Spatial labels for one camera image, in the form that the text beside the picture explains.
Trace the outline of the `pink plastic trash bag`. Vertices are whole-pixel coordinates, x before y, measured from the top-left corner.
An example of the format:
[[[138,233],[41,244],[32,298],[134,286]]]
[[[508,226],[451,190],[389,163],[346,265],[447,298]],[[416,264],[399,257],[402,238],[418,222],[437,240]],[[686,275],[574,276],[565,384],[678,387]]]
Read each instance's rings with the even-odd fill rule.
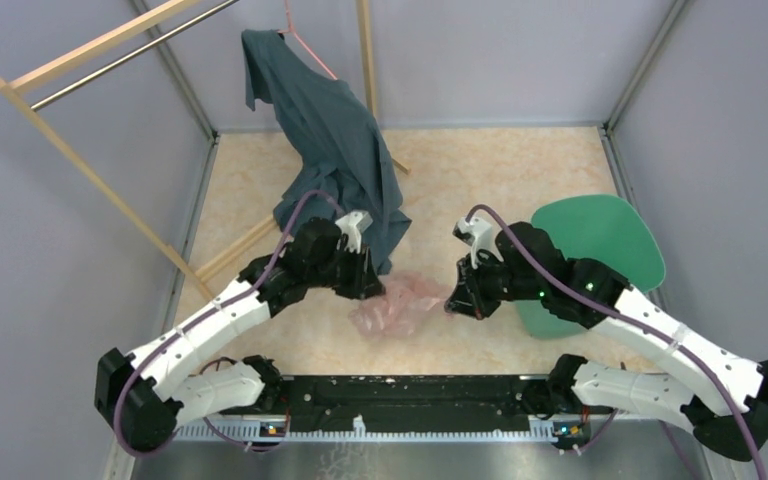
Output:
[[[348,319],[370,338],[412,335],[428,318],[442,312],[452,288],[417,271],[392,271],[381,278],[385,292],[362,300]]]

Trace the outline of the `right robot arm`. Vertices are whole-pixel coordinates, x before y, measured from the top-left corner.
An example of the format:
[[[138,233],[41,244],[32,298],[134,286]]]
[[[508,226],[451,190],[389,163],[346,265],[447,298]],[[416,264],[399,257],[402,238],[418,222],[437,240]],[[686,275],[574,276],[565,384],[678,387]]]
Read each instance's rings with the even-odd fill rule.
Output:
[[[470,251],[457,262],[448,312],[482,320],[504,302],[535,301],[657,367],[654,374],[634,373],[565,355],[546,385],[554,409],[606,406],[640,414],[691,433],[728,459],[757,459],[768,440],[768,360],[716,345],[616,270],[592,258],[564,256],[547,232],[527,222],[495,232],[482,218],[464,218],[453,233]]]

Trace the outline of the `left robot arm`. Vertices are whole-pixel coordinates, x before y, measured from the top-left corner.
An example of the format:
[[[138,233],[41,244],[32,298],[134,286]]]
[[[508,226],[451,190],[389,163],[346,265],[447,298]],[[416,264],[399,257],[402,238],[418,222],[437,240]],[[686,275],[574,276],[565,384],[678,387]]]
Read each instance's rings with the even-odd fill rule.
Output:
[[[262,356],[217,372],[195,369],[248,330],[301,302],[311,289],[365,300],[385,288],[362,234],[371,215],[313,218],[270,256],[252,261],[204,307],[127,353],[113,348],[97,364],[94,405],[119,445],[134,457],[164,448],[183,425],[232,407],[268,413],[279,404],[279,372]]]

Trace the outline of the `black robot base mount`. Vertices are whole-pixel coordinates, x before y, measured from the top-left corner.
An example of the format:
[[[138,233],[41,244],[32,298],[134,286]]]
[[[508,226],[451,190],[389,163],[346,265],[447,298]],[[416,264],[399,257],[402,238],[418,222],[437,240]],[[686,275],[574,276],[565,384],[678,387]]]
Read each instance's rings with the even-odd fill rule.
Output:
[[[284,377],[236,416],[277,416],[302,432],[348,431],[360,416],[373,432],[524,431],[535,420],[581,417],[585,407],[551,393],[543,376]]]

